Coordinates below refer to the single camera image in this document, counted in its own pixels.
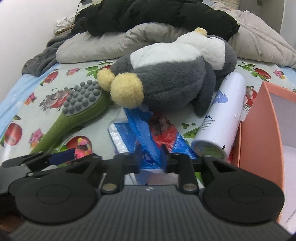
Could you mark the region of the blue plastic snack bag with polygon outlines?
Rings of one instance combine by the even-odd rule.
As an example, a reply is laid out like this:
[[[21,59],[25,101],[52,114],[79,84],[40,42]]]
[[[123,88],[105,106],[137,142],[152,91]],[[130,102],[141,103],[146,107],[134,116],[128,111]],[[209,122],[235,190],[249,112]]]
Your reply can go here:
[[[120,108],[108,126],[108,133],[118,154],[134,153],[138,145],[142,147],[141,172],[134,176],[138,185],[177,183],[175,174],[165,174],[162,170],[163,145],[169,153],[186,154],[191,159],[197,159],[169,119],[152,111]]]

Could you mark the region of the white spray can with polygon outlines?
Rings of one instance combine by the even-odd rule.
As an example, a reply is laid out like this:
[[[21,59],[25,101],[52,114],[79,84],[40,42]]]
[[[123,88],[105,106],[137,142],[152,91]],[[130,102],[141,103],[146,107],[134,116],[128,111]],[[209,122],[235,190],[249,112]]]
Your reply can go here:
[[[231,72],[222,81],[191,147],[198,156],[226,161],[236,138],[245,97],[245,79]]]

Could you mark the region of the grey white penguin plush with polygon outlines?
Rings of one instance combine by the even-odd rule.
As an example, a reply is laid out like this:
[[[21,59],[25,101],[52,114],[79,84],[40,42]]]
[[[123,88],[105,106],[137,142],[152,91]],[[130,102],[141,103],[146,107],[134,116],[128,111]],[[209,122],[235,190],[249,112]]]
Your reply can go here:
[[[204,116],[218,81],[235,70],[237,56],[221,37],[196,28],[170,43],[155,43],[120,57],[97,74],[118,105],[171,111],[192,104]]]

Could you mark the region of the black puffer jacket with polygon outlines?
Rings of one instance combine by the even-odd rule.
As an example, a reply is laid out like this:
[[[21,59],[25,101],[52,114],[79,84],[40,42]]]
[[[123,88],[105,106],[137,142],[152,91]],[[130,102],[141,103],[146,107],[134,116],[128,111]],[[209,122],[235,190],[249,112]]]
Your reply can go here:
[[[208,34],[228,41],[239,25],[224,11],[214,10],[202,1],[104,0],[81,10],[75,18],[73,34],[88,32],[101,36],[106,32],[127,32],[144,23],[164,23],[193,31],[200,27]]]

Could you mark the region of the grey duvet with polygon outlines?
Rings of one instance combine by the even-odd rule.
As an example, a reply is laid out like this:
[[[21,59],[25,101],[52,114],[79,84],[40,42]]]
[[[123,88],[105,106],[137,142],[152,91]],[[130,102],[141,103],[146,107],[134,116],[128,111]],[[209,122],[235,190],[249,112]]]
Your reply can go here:
[[[237,57],[295,68],[295,49],[260,17],[222,3],[211,7],[238,21],[240,28],[228,42]],[[147,45],[173,42],[185,33],[185,29],[161,23],[140,24],[125,33],[105,33],[101,37],[84,32],[66,40],[58,48],[56,60],[66,64],[115,59]]]

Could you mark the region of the grey wardrobe cabinet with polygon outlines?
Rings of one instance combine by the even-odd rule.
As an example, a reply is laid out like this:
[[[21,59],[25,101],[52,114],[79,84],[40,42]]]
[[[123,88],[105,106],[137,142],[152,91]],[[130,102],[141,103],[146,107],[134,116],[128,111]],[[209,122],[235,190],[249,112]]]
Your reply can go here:
[[[282,36],[295,35],[295,1],[242,0],[241,11],[250,11]]]

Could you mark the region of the dark grey blanket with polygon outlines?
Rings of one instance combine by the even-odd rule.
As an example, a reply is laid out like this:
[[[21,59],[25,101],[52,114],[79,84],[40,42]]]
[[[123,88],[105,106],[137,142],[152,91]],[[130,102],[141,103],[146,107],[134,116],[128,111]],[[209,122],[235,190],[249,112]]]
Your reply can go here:
[[[34,77],[40,77],[46,71],[48,71],[52,66],[57,63],[56,52],[58,48],[68,39],[74,37],[75,34],[72,32],[64,33],[60,36],[51,39],[47,45],[46,49],[36,55],[34,58],[28,60],[23,68],[22,75],[30,74]]]

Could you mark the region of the orange cardboard storage box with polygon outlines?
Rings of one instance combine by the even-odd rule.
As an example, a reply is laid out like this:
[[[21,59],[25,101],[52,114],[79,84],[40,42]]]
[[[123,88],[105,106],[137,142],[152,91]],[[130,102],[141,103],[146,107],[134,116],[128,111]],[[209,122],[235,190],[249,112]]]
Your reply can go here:
[[[277,184],[285,204],[280,224],[295,233],[295,93],[262,83],[240,124],[232,164]]]

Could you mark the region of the light blue bed sheet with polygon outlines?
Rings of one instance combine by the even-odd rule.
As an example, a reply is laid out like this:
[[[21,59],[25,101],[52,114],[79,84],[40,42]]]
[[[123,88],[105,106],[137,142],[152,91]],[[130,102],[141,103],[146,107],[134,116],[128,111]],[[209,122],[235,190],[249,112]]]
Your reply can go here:
[[[4,132],[6,131],[13,117],[17,114],[20,107],[27,100],[30,94],[36,89],[42,80],[59,65],[59,63],[56,63],[39,77],[34,77],[30,74],[24,74],[21,76],[18,82],[10,90],[6,98],[1,102],[1,137],[4,135]]]

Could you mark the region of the green massage hammer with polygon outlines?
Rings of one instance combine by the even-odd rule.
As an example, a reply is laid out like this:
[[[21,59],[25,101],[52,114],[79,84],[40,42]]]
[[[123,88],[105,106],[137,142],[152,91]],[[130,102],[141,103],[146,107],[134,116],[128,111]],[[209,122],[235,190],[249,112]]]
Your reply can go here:
[[[47,152],[72,129],[102,114],[109,104],[109,92],[97,81],[87,80],[75,85],[63,102],[61,115],[31,153]]]

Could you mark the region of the white crumpled cloth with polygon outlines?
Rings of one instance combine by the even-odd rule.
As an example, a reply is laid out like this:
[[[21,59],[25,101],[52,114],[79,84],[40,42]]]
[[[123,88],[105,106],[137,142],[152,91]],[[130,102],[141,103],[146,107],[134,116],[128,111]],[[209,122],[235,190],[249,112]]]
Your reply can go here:
[[[54,33],[57,34],[71,27],[74,24],[74,20],[75,20],[74,16],[65,16],[59,20],[56,20],[55,26],[54,26]]]

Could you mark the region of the fruit print mat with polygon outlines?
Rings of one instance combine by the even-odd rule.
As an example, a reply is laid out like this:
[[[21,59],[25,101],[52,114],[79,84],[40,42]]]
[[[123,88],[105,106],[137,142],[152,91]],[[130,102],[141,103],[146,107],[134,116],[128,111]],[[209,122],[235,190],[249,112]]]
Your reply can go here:
[[[1,138],[1,165],[28,158],[15,168],[31,176],[141,147],[141,184],[165,171],[166,153],[181,153],[215,157],[284,187],[273,97],[294,103],[295,85],[279,69],[235,61],[214,70],[203,58],[135,67],[126,56],[55,71],[11,120]]]

